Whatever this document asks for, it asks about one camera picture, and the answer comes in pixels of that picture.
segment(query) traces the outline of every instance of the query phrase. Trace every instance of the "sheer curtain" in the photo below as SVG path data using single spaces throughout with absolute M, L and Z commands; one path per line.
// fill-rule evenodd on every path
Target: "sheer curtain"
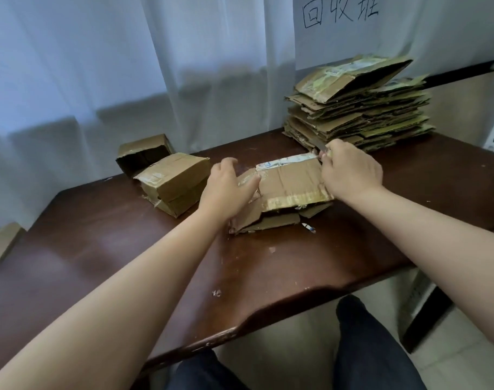
M 494 58 L 494 0 L 383 0 L 408 73 Z M 0 225 L 120 173 L 119 144 L 209 148 L 281 125 L 292 0 L 0 0 Z

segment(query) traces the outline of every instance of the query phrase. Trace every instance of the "floor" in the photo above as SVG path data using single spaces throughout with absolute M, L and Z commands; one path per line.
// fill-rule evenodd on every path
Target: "floor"
M 397 339 L 399 307 L 414 271 L 355 293 Z M 251 390 L 331 389 L 339 341 L 337 301 L 298 314 L 215 348 L 218 358 Z M 494 346 L 455 309 L 411 359 L 429 390 L 494 390 Z M 162 373 L 153 377 L 160 390 Z

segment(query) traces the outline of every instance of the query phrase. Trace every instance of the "dark brown table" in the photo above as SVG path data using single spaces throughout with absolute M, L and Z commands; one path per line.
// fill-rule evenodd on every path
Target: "dark brown table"
M 305 152 L 280 131 L 206 150 L 238 172 Z M 390 190 L 494 229 L 494 153 L 439 135 L 374 153 Z M 118 175 L 59 193 L 0 263 L 0 368 L 76 301 L 184 219 Z M 341 202 L 301 225 L 212 244 L 144 372 L 386 278 L 412 263 Z M 220 296 L 213 291 L 220 290 Z

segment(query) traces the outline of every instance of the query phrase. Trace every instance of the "leg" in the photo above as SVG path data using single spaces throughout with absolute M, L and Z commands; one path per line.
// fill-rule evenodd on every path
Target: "leg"
M 180 363 L 167 390 L 249 390 L 207 349 Z
M 410 323 L 400 343 L 408 353 L 413 353 L 426 336 L 446 317 L 453 308 L 453 301 L 436 287 Z
M 344 297 L 336 312 L 341 341 L 334 390 L 426 390 L 406 352 L 360 299 Z

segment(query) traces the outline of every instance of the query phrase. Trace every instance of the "cardboard box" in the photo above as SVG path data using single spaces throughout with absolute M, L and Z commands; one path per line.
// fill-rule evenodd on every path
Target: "cardboard box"
M 356 57 L 347 64 L 313 71 L 296 85 L 296 90 L 316 102 L 326 104 L 334 97 L 378 88 L 412 61 L 408 57 Z
M 155 208 L 178 217 L 199 201 L 210 173 L 208 157 L 175 153 L 150 165 L 134 179 L 140 181 Z
M 173 153 L 166 135 L 160 134 L 122 144 L 115 161 L 122 172 L 133 178 L 146 167 Z
M 264 230 L 300 222 L 300 210 L 310 217 L 333 200 L 321 178 L 321 164 L 312 153 L 258 164 L 238 177 L 238 184 L 254 174 L 261 176 L 259 189 L 230 223 L 230 233 Z M 321 208 L 311 209 L 316 205 Z

